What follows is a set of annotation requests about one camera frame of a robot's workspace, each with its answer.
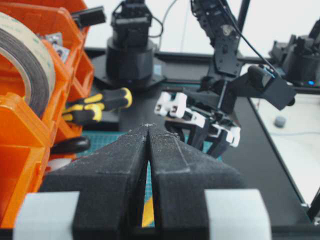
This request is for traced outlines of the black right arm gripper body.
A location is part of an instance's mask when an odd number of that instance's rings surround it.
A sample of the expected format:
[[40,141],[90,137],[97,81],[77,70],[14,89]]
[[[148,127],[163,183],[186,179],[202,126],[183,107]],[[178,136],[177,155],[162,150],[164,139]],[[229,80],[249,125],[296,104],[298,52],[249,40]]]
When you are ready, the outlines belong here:
[[186,94],[187,107],[209,119],[210,123],[227,126],[234,124],[241,127],[235,113],[236,101],[240,96],[236,97],[227,91],[228,84],[232,81],[225,79],[214,81],[212,77],[206,76],[202,78],[200,88],[192,89],[179,86],[174,89],[174,94]]

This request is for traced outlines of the black robot base far right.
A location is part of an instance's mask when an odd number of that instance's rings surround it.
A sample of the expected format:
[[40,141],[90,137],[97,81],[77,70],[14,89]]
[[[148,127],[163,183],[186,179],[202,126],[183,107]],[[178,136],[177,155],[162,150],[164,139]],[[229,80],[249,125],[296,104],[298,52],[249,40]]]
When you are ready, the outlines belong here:
[[292,34],[287,42],[273,42],[269,51],[281,76],[298,87],[320,87],[320,21],[307,35]]

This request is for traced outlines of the white-tipped finger of the right gripper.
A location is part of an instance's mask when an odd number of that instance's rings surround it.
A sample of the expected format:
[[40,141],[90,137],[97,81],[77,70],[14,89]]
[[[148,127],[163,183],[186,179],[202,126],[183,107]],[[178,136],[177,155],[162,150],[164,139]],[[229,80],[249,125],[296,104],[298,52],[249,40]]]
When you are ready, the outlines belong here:
[[177,134],[185,142],[184,130],[188,130],[187,144],[202,150],[208,136],[209,119],[187,107],[187,95],[178,92],[175,97],[167,92],[161,92],[154,113],[164,118],[167,131]]
[[207,132],[207,141],[211,142],[211,147],[207,150],[207,154],[218,158],[229,147],[236,148],[241,138],[241,127],[238,125],[225,125],[218,123],[210,123]]

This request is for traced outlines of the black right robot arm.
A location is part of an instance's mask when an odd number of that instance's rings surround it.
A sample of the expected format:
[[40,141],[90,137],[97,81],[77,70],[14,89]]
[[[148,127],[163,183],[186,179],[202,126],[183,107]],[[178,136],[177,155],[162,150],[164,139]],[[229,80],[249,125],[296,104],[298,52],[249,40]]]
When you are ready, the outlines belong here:
[[155,238],[207,240],[210,237],[205,192],[227,193],[246,187],[242,175],[218,161],[228,145],[236,96],[229,90],[240,67],[237,60],[239,29],[228,4],[220,0],[193,0],[191,10],[214,48],[212,70],[218,79],[200,91],[182,90],[177,97],[191,97],[211,109],[212,116],[187,108],[186,102],[163,103],[156,111],[167,116],[165,129],[148,129]]

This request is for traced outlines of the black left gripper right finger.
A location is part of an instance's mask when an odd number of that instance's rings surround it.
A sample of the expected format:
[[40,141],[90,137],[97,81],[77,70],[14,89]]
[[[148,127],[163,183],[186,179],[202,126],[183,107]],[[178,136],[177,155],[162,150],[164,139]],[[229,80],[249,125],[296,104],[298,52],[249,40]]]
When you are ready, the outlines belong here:
[[232,166],[180,141],[156,125],[148,128],[155,228],[162,240],[207,240],[205,190],[245,189]]

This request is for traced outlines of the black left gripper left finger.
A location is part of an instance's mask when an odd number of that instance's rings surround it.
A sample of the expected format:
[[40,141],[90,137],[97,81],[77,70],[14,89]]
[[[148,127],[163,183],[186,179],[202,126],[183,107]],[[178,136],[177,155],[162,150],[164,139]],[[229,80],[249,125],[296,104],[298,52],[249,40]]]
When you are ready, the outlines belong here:
[[79,192],[75,240],[130,240],[142,223],[149,128],[140,126],[43,180],[39,192]]

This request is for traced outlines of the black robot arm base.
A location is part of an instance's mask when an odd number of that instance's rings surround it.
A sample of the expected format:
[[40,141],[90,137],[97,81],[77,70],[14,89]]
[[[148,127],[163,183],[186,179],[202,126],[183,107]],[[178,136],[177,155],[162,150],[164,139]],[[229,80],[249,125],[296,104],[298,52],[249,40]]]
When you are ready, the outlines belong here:
[[111,15],[112,36],[105,53],[93,59],[94,76],[113,88],[141,91],[165,80],[156,68],[156,45],[149,29],[153,14],[143,0],[123,0]]

